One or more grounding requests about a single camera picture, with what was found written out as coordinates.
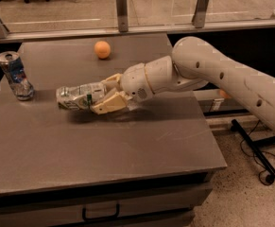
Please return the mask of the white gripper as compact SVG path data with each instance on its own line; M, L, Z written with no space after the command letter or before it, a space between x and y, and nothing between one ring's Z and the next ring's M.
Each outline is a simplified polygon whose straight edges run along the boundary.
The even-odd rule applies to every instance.
M128 107L130 100L142 102L153 98L153 92L146 77L146 65L139 63L128 68L123 75L117 73L102 83L109 91L91 106L95 114L107 114Z

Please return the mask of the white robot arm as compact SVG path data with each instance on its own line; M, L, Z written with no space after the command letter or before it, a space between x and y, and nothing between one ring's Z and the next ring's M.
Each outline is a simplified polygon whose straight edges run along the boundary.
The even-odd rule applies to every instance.
M119 111L131 99L145 101L211 82L275 131L275 78L226 57L197 37L182 38L170 56L131 66L104 82L112 89L91 106L96 114Z

